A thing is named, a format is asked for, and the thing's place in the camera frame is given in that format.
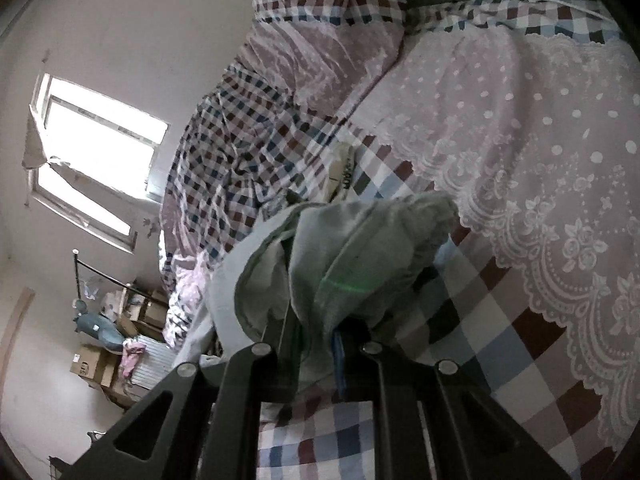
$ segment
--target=metal screw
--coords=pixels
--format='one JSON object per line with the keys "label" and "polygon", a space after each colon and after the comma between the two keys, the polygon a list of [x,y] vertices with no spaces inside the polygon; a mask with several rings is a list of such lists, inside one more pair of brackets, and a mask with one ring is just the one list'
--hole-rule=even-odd
{"label": "metal screw", "polygon": [[438,371],[441,374],[453,375],[458,371],[458,368],[458,364],[449,359],[445,359],[444,361],[440,361],[438,363]]}
{"label": "metal screw", "polygon": [[271,353],[271,345],[267,343],[256,343],[251,347],[251,352],[258,357],[264,357]]}
{"label": "metal screw", "polygon": [[367,343],[364,343],[364,345],[362,346],[362,351],[365,354],[376,355],[382,352],[382,345],[376,341],[369,341]]}
{"label": "metal screw", "polygon": [[178,366],[178,375],[180,377],[191,377],[198,369],[193,363],[182,363]]}

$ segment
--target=window frame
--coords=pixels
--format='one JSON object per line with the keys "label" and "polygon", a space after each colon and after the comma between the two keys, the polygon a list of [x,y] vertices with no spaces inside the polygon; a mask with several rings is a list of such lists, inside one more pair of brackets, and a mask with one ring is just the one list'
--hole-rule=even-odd
{"label": "window frame", "polygon": [[[31,105],[33,105],[33,107],[36,109],[37,113],[40,114],[40,117],[42,118],[45,127],[47,126],[47,123],[49,121],[49,113],[51,110],[51,106],[53,103],[56,103],[60,106],[63,106],[65,108],[68,108],[69,110],[82,115],[82,117],[85,117],[89,120],[95,121],[98,124],[101,124],[102,126],[106,126],[108,128],[111,128],[112,130],[117,131],[118,133],[124,134],[127,137],[131,137],[134,140],[136,140],[137,142],[142,142],[143,144],[146,144],[147,146],[151,146],[154,150],[153,155],[151,157],[151,161],[149,162],[149,173],[151,171],[151,168],[153,167],[153,164],[156,161],[156,158],[158,157],[158,148],[160,147],[159,143],[153,142],[152,140],[147,139],[146,137],[140,136],[139,134],[132,132],[131,130],[128,130],[127,128],[124,128],[123,126],[120,126],[119,124],[113,123],[113,121],[107,120],[105,118],[100,117],[97,114],[94,114],[93,112],[90,112],[88,110],[85,110],[84,108],[81,108],[73,103],[70,103],[64,99],[61,99],[55,95],[51,94],[51,83],[53,81],[53,79],[59,79],[59,80],[63,80],[65,82],[68,82],[70,84],[73,84],[75,86],[79,86],[81,88],[81,85],[78,85],[76,83],[73,83],[71,81],[67,81],[65,79],[62,79],[60,77],[56,77],[53,76],[51,74],[48,73],[41,73],[38,76],[37,82],[36,82],[36,86],[34,88],[34,92],[33,92],[33,97],[31,99]],[[44,95],[42,94],[42,88],[43,86],[46,84],[46,90],[44,92]],[[164,132],[164,135],[167,134],[167,132],[169,131],[169,127],[170,125],[165,122],[162,121],[163,123],[166,124],[166,130]],[[147,174],[147,178],[145,180],[145,187],[148,186],[148,174]],[[36,198],[40,203],[42,203],[43,205],[45,205],[46,207],[48,207],[49,209],[53,210],[54,212],[58,213],[60,216],[63,216],[65,219],[69,220],[71,223],[77,225],[78,227],[85,229],[86,231],[91,232],[92,234],[94,234],[95,236],[97,236],[98,238],[101,238],[102,240],[115,245],[117,247],[120,247],[121,249],[124,249],[126,251],[129,252],[133,252],[135,247],[136,247],[136,240],[138,238],[138,232],[134,230],[133,227],[133,222],[130,219],[124,219],[124,218],[120,218],[118,216],[118,218],[120,218],[123,222],[127,223],[130,227],[130,231],[129,231],[129,235],[124,235],[123,233],[116,231],[116,229],[103,224],[102,222],[100,222],[99,220],[93,218],[92,216],[87,215],[86,213],[84,213],[83,211],[79,210],[78,208],[72,206],[71,204],[68,204],[67,202],[65,202],[64,200],[62,200],[61,198],[57,197],[56,195],[54,195],[53,193],[47,191],[46,189],[44,189],[42,186],[40,186],[38,184],[38,170],[30,170],[29,171],[29,190],[31,195],[34,196],[34,198]],[[148,198],[151,198],[152,200],[155,199],[155,196],[151,193],[147,193],[146,194]],[[85,195],[89,200],[92,200],[93,202],[97,203],[98,205],[100,205],[99,202],[96,202],[91,196],[87,196]]]}

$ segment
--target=white cord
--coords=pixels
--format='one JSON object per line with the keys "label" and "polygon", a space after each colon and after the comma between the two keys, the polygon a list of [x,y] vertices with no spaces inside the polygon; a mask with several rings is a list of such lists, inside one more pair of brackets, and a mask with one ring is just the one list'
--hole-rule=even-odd
{"label": "white cord", "polygon": [[592,16],[596,16],[596,17],[600,18],[601,20],[604,20],[604,21],[609,22],[609,23],[615,23],[617,25],[616,20],[612,20],[611,18],[608,18],[607,16],[603,16],[599,12],[595,12],[594,10],[585,9],[584,7],[580,7],[580,6],[577,6],[577,5],[574,5],[574,4],[570,4],[570,3],[564,2],[562,0],[527,0],[527,1],[531,2],[532,4],[534,4],[536,2],[553,2],[555,4],[560,4],[560,5],[565,6],[565,7],[572,7],[574,9],[581,10],[582,12],[585,12],[587,14],[591,14]]}

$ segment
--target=checkered bed sheet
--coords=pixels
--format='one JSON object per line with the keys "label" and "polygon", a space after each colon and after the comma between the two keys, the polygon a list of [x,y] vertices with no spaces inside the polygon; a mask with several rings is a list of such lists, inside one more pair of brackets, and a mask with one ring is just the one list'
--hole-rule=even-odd
{"label": "checkered bed sheet", "polygon": [[[254,0],[259,23],[404,24],[406,0]],[[571,0],[607,15],[597,2]],[[412,10],[409,32],[506,26],[576,41],[620,37],[606,20],[553,2],[474,0]],[[392,198],[427,190],[388,146],[343,118],[292,102],[286,88],[236,60],[198,106],[178,147],[162,207],[162,268],[174,294],[165,336],[179,340],[199,300],[185,268],[213,268],[251,232],[260,207],[281,190],[318,195],[334,142],[356,146],[351,198]],[[490,392],[572,475],[600,478],[614,453],[597,437],[600,399],[570,372],[564,329],[526,308],[519,274],[495,264],[484,238],[460,228],[439,254],[419,304],[377,327],[380,340],[431,364],[452,358]],[[372,407],[335,404],[330,383],[290,406],[270,406],[260,432],[258,477],[373,478]]]}

